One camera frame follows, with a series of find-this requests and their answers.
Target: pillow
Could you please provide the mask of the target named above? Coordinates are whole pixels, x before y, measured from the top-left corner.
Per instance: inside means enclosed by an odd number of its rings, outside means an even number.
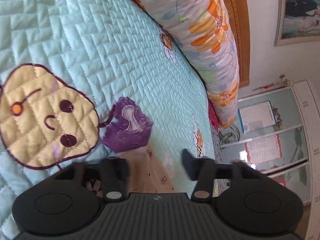
[[[135,0],[175,39],[204,79],[220,126],[237,115],[239,64],[223,0]]]

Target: wall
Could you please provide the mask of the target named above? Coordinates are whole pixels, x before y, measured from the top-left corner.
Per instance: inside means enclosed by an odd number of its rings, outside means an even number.
[[[239,97],[253,94],[254,88],[278,82],[281,74],[295,82],[309,78],[320,97],[320,41],[274,46],[279,0],[247,1],[251,37],[250,86],[240,89]]]

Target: yellow cartoon face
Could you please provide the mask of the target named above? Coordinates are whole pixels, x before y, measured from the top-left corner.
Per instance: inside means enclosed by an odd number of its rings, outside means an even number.
[[[15,69],[0,93],[0,136],[19,163],[49,168],[87,154],[98,142],[92,102],[44,66]]]

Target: framed photo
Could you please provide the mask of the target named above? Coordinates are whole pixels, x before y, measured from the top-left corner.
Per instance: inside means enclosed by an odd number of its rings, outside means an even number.
[[[320,0],[279,0],[275,46],[320,40]]]

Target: headboard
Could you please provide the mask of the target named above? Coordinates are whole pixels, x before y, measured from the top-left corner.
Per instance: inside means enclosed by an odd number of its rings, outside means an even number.
[[[250,29],[247,0],[224,0],[224,3],[236,39],[240,66],[240,87],[248,86],[250,83]]]

